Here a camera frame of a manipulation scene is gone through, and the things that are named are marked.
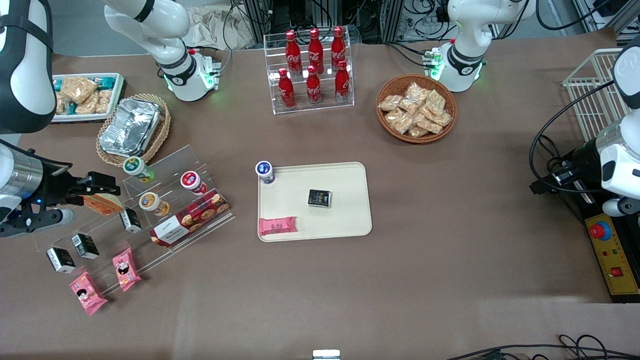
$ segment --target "red button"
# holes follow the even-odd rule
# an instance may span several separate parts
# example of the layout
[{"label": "red button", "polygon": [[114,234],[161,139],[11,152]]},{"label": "red button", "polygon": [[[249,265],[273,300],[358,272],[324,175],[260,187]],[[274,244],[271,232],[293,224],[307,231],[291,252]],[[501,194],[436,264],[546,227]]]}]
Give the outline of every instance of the red button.
[{"label": "red button", "polygon": [[593,224],[589,228],[589,233],[596,239],[602,239],[607,234],[607,231],[604,229],[604,226],[600,224]]}]

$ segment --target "bottle cap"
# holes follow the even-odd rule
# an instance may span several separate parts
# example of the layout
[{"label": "bottle cap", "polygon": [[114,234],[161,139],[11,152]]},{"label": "bottle cap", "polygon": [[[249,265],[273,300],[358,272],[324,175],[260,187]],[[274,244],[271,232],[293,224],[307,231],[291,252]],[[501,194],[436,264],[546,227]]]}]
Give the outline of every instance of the bottle cap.
[{"label": "bottle cap", "polygon": [[136,176],[145,169],[145,161],[137,156],[131,156],[124,161],[122,168],[128,175]]},{"label": "bottle cap", "polygon": [[255,173],[259,177],[269,177],[273,173],[273,167],[270,162],[263,160],[256,164]]},{"label": "bottle cap", "polygon": [[138,205],[140,205],[142,210],[153,211],[160,205],[160,196],[152,192],[144,193],[140,197]]},{"label": "bottle cap", "polygon": [[187,171],[180,178],[180,184],[187,190],[193,190],[200,186],[200,175],[195,171]]}]

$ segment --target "white tray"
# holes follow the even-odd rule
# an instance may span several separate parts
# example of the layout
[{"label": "white tray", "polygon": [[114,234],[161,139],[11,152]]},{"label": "white tray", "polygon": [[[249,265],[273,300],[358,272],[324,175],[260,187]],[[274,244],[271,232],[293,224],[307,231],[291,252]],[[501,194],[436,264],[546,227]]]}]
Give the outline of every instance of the white tray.
[{"label": "white tray", "polygon": [[[275,181],[258,180],[260,218],[297,217],[296,233],[268,234],[264,242],[364,236],[371,232],[367,172],[358,162],[276,167]],[[307,205],[309,190],[331,192],[331,208]]]},{"label": "white tray", "polygon": [[120,95],[122,94],[122,86],[124,85],[124,78],[117,72],[96,72],[93,74],[67,74],[67,75],[53,75],[53,80],[64,79],[67,76],[80,76],[81,78],[116,78],[116,82],[113,85],[113,92],[111,93],[111,99],[109,100],[109,107],[106,113],[100,114],[87,114],[87,115],[55,115],[52,124],[73,124],[76,122],[95,122],[96,120],[106,120],[109,114],[115,110]]}]

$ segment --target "blue-lidded cup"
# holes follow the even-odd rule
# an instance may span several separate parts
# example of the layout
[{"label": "blue-lidded cup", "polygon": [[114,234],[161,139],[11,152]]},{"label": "blue-lidded cup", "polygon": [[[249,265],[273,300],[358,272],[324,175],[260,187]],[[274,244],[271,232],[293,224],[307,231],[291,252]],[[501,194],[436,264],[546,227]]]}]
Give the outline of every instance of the blue-lidded cup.
[{"label": "blue-lidded cup", "polygon": [[276,176],[273,173],[273,167],[268,161],[260,161],[255,166],[255,173],[258,174],[260,180],[265,184],[271,184]]}]

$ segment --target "white tray with snacks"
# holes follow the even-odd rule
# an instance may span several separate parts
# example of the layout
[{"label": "white tray with snacks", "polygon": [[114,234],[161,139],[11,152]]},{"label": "white tray with snacks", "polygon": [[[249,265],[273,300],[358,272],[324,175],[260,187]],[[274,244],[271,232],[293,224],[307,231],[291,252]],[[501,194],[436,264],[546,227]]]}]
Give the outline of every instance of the white tray with snacks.
[{"label": "white tray with snacks", "polygon": [[94,113],[94,114],[62,114],[53,116],[53,120],[51,120],[52,124],[77,124],[82,122],[102,122],[109,117],[109,114],[115,110],[118,105],[118,101],[123,95],[123,90],[125,86],[125,81],[122,75],[117,72],[96,72],[91,74],[65,74],[65,75],[53,75],[53,81],[62,79],[64,81],[67,77],[79,76],[87,79],[95,79],[95,78],[115,78],[115,83],[111,93],[111,99],[109,100],[109,106],[107,107],[107,111],[105,113]]}]

